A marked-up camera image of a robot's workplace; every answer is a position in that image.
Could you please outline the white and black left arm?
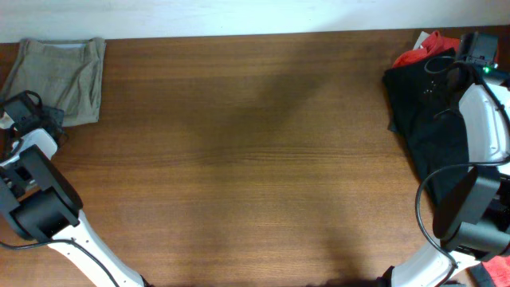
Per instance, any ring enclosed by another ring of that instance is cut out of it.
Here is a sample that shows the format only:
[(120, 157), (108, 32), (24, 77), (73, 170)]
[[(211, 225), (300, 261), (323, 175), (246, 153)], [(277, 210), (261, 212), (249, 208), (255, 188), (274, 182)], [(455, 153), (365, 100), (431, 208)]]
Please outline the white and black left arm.
[(53, 165), (64, 113), (25, 90), (1, 102), (1, 215), (31, 250), (47, 246), (96, 286), (143, 286), (147, 280), (101, 240), (71, 183)]

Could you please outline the khaki shorts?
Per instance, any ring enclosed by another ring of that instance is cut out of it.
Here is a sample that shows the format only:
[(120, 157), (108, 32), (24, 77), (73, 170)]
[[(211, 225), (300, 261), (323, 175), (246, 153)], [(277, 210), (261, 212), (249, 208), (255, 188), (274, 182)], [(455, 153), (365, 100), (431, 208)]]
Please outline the khaki shorts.
[(32, 91), (44, 106), (64, 112), (65, 127), (96, 123), (106, 48), (100, 37), (80, 41), (23, 39), (2, 86), (1, 99)]

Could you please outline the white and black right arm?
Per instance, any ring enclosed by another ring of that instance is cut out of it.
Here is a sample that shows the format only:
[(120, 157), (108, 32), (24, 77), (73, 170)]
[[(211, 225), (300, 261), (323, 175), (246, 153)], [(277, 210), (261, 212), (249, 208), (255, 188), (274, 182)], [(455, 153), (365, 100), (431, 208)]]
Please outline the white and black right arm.
[(474, 32), (457, 48), (389, 69), (392, 128), (434, 205), (426, 244), (378, 286), (452, 286), (465, 269), (509, 255), (509, 75), (498, 40)]

